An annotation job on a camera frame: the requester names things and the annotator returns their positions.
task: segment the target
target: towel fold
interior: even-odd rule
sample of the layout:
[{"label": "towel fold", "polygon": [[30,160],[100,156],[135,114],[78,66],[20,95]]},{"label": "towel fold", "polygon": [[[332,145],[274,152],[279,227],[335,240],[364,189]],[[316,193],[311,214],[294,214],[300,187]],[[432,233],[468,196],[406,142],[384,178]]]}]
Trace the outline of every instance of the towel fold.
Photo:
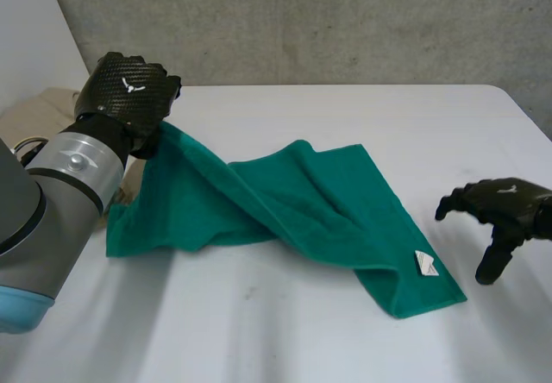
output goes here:
[{"label": "towel fold", "polygon": [[[138,198],[111,207],[108,256],[278,237],[306,258],[354,269],[392,316],[466,300],[361,145],[318,153],[295,141],[227,165],[172,125],[161,129]],[[416,250],[435,258],[438,276],[420,273]]]}]

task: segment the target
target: light blue robot base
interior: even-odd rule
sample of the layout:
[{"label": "light blue robot base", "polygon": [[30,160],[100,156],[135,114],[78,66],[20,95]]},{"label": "light blue robot base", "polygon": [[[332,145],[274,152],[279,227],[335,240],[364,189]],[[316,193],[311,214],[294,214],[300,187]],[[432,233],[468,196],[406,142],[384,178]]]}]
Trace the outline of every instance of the light blue robot base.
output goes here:
[{"label": "light blue robot base", "polygon": [[53,302],[35,292],[0,286],[0,332],[21,334],[36,328]]}]

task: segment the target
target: gray concrete wall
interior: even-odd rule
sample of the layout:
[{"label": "gray concrete wall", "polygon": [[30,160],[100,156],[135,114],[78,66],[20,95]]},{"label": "gray concrete wall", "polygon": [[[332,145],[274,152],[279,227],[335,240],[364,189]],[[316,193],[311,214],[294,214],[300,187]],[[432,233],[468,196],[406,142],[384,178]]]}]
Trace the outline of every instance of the gray concrete wall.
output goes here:
[{"label": "gray concrete wall", "polygon": [[552,0],[59,0],[89,69],[186,85],[491,84],[552,136]]}]

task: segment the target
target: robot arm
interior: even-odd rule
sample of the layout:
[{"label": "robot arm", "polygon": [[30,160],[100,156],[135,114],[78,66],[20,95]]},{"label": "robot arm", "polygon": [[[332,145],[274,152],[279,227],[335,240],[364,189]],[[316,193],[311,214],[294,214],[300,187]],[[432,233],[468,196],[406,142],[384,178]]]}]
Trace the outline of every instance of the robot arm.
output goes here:
[{"label": "robot arm", "polygon": [[107,53],[74,124],[23,168],[0,142],[0,331],[35,328],[53,304],[122,181],[129,154],[151,157],[180,78],[141,57]]}]

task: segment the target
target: beige cloth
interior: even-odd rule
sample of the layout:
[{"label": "beige cloth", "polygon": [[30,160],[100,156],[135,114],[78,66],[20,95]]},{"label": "beige cloth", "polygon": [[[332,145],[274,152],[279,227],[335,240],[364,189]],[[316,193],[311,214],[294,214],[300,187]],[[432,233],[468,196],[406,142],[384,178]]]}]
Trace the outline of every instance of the beige cloth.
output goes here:
[{"label": "beige cloth", "polygon": [[[22,139],[34,135],[53,137],[74,122],[77,97],[78,91],[75,90],[47,88],[40,95],[15,105],[0,116],[0,138],[12,148]],[[23,149],[21,154],[32,147]],[[138,196],[145,164],[144,160],[132,162],[114,196],[115,203],[129,204]],[[105,217],[99,226],[104,225]]]}]

